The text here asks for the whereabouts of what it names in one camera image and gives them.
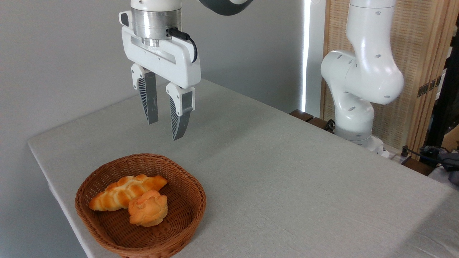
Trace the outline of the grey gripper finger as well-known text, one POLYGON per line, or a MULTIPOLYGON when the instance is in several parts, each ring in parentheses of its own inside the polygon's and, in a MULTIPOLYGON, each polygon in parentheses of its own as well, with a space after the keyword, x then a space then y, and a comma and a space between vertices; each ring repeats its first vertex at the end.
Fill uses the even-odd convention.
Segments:
POLYGON ((195 110, 195 88, 183 89, 168 83, 166 92, 170 97, 172 138, 177 140, 184 136, 191 112, 195 110))
POLYGON ((148 124, 158 121, 156 74, 134 63, 131 66, 133 88, 139 91, 148 124))

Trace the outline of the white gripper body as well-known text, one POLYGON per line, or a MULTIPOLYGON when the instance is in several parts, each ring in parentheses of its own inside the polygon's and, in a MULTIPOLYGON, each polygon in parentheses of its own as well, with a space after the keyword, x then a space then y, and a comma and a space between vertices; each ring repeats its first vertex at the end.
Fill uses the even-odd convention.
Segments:
POLYGON ((128 27, 121 29, 127 58, 184 89, 201 80, 200 59, 194 60, 194 46, 176 37, 159 40, 158 46, 142 43, 128 27))

